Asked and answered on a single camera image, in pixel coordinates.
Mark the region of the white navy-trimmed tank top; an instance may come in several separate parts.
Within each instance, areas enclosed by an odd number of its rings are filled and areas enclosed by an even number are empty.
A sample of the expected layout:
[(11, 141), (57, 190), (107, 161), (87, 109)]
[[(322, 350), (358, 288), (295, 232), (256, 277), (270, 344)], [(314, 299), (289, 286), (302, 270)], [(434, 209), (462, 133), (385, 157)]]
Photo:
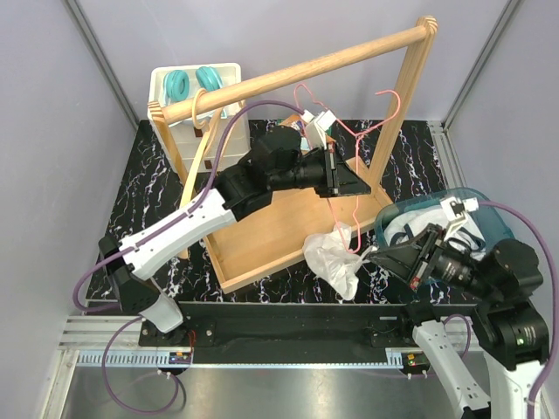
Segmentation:
[[(411, 210), (395, 217), (384, 230), (385, 241), (388, 245), (402, 243), (417, 236), (429, 223), (442, 228), (445, 228), (449, 223), (439, 205)], [(486, 240), (471, 216), (466, 217), (466, 222), (453, 234), (453, 237), (467, 243), (472, 251), (484, 251), (486, 249)]]

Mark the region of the white camisole top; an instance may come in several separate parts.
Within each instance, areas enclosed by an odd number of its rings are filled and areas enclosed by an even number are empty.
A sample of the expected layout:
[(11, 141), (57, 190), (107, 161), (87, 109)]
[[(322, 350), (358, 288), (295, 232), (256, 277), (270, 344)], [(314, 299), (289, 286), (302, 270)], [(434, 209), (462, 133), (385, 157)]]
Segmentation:
[(310, 270), (324, 279), (343, 300), (355, 297), (358, 286), (356, 273), (365, 263), (365, 258), (378, 248), (371, 245), (361, 255), (347, 251), (344, 243), (351, 239), (351, 229), (345, 223), (341, 230), (334, 227), (328, 234), (312, 234), (302, 247), (305, 261)]

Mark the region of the beige wooden hanger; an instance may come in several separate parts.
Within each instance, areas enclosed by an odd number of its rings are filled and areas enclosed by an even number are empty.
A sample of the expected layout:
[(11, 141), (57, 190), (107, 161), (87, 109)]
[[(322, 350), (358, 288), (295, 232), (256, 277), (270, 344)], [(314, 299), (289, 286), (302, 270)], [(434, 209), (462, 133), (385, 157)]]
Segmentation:
[[(197, 146), (197, 151), (194, 155), (193, 162), (190, 166), (190, 171), (187, 172), (187, 178), (184, 184), (183, 193), (181, 196), (181, 201), (179, 207), (182, 208), (184, 205), (189, 203), (195, 195), (194, 187), (197, 178), (197, 173), (200, 164), (207, 157), (208, 153), (213, 148), (213, 142), (216, 139), (219, 124), (222, 120), (221, 114), (224, 110), (223, 107), (217, 109), (211, 116), (210, 121), (203, 120), (199, 122), (197, 119), (197, 101), (201, 95), (204, 95), (207, 91), (204, 88), (200, 88), (194, 95), (191, 111), (193, 117), (194, 127), (201, 128), (203, 136)], [(248, 151), (249, 148), (249, 134), (247, 131), (247, 125), (242, 118), (239, 118), (234, 124), (231, 130), (225, 137), (224, 146), (222, 148), (221, 155), (217, 158), (216, 163), (210, 165), (211, 168), (219, 168), (222, 159), (227, 156), (227, 152), (233, 148), (234, 155), (243, 155)]]

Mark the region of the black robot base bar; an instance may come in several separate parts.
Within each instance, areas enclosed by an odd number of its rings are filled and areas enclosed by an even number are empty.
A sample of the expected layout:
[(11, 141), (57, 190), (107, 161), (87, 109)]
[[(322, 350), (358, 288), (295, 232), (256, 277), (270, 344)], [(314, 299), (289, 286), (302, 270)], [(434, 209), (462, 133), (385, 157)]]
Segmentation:
[(420, 321), (439, 319), (426, 302), (408, 305), (181, 303), (183, 323), (163, 333), (154, 324), (141, 327), (142, 347), (218, 347), (233, 340), (318, 340), (369, 337), (388, 330), (410, 333)]

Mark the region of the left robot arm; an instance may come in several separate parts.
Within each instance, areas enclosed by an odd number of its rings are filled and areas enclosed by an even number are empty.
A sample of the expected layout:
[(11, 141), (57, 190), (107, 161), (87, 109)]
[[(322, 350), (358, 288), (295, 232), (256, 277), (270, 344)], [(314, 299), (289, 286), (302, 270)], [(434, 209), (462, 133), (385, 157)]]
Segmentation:
[(148, 283), (170, 259), (270, 205), (275, 191), (311, 188), (321, 198), (370, 193), (370, 186), (342, 160), (334, 144), (304, 154), (300, 140), (295, 129), (274, 127), (186, 206), (122, 240), (104, 236), (99, 241), (100, 257), (106, 261), (104, 271), (121, 311), (141, 316), (166, 343), (180, 345), (189, 333), (182, 311)]

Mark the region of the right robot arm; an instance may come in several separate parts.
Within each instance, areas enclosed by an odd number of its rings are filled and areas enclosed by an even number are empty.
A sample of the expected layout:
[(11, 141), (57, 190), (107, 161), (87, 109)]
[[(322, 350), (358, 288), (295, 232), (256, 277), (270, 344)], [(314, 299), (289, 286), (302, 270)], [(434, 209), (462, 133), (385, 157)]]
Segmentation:
[(428, 225), (418, 236), (374, 251), (367, 259), (415, 289), (429, 278), (478, 299), (470, 333), (484, 352), (490, 391), (485, 393), (452, 349), (430, 303), (410, 303), (397, 323), (397, 336), (427, 357), (457, 418), (533, 418), (537, 382), (551, 362), (549, 330), (530, 302), (543, 282), (533, 248), (513, 238), (500, 240), (476, 260)]

